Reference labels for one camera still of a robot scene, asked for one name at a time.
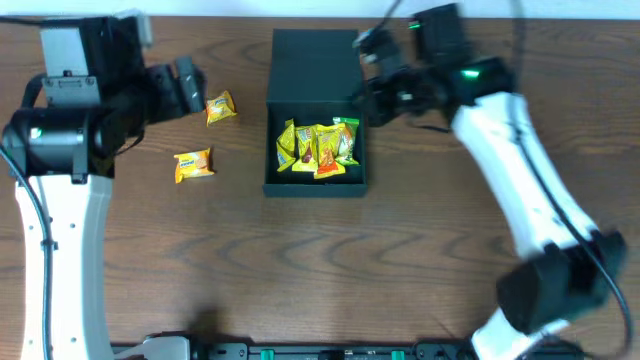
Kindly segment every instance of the open box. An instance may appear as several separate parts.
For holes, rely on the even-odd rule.
[[[367,191],[365,123],[351,102],[362,88],[356,30],[281,30],[273,32],[273,54],[267,94],[266,196],[359,197]],[[295,126],[333,125],[334,117],[360,119],[354,158],[360,166],[314,180],[313,173],[278,172],[276,140],[291,118]]]

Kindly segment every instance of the wooden tabletop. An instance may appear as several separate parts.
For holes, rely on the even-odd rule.
[[[147,64],[193,56],[210,95],[239,115],[150,127],[118,158],[105,239],[113,341],[192,329],[256,342],[413,342],[465,337],[496,308],[517,263],[502,212],[453,136],[402,119],[368,131],[362,199],[264,198],[266,89],[273,28],[358,28],[374,20],[154,18]],[[640,311],[640,23],[529,21],[522,91],[567,187],[630,246],[620,281]],[[392,23],[408,51],[404,24]],[[507,57],[506,20],[470,20],[483,54]],[[0,26],[0,125],[44,69],[37,31]],[[439,124],[430,114],[425,122]],[[213,177],[174,184],[173,155],[213,146]],[[17,359],[24,246],[13,181],[0,164],[0,358]],[[566,333],[588,350],[621,342],[615,301]]]

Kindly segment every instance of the white wall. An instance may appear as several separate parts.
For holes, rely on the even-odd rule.
[[[408,16],[454,0],[404,0]],[[534,18],[640,19],[640,0],[521,0]],[[132,7],[151,15],[381,17],[392,0],[0,0],[0,14],[109,14]],[[511,17],[511,0],[460,0],[468,17]]]

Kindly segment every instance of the green led indicator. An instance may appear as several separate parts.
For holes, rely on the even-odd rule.
[[[31,138],[32,139],[37,139],[40,136],[42,136],[42,129],[40,128],[31,128]]]
[[[469,80],[475,80],[480,76],[480,71],[477,70],[462,70],[462,76]]]

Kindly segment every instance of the candy wrapper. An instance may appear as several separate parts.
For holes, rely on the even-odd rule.
[[[315,172],[318,170],[318,148],[316,146],[316,126],[296,128],[298,154],[300,159],[293,164],[293,171]]]
[[[338,149],[345,124],[333,126],[317,125],[318,137],[318,170],[313,174],[314,179],[324,179],[330,176],[344,174],[344,166],[336,162]]]
[[[336,161],[344,166],[360,165],[353,158],[353,147],[356,144],[356,130],[358,130],[360,120],[334,117],[333,123],[345,125],[344,129],[342,130],[340,148],[338,149],[338,156],[336,157]]]
[[[176,184],[184,179],[215,174],[211,170],[209,156],[211,149],[174,155],[178,159],[176,166]]]
[[[237,115],[236,106],[227,90],[217,98],[207,100],[207,127],[218,120],[235,115]]]
[[[278,165],[280,166],[278,168],[278,172],[282,172],[296,161],[294,155],[294,151],[296,149],[296,135],[295,127],[293,126],[293,119],[285,121],[284,131],[276,141],[276,148],[278,152]]]

